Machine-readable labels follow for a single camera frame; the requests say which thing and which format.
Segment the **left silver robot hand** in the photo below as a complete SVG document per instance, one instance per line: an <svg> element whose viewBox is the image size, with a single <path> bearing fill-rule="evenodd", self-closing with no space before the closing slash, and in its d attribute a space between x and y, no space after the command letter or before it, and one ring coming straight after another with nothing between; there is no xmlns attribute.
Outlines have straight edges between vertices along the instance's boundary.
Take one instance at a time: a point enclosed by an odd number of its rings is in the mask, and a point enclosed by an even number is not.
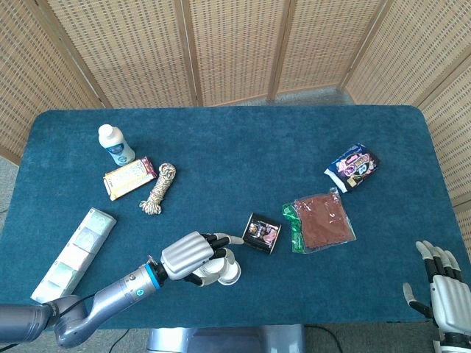
<svg viewBox="0 0 471 353"><path fill-rule="evenodd" d="M160 264L169 279L203 287L222 279L236 264L226 246L242 244L242 238L226 233L191 232L162 251Z"/></svg>

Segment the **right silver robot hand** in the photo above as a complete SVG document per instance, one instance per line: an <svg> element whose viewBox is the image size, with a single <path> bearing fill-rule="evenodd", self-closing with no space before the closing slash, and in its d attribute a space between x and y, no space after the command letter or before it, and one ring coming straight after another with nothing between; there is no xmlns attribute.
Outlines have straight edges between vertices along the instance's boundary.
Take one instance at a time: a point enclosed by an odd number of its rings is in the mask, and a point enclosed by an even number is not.
<svg viewBox="0 0 471 353"><path fill-rule="evenodd" d="M470 336L470 287L453 253L426 240L417 241L415 246L424 261L431 303L419 302L405 282L403 295L408 306L433 319L444 334Z"/></svg>

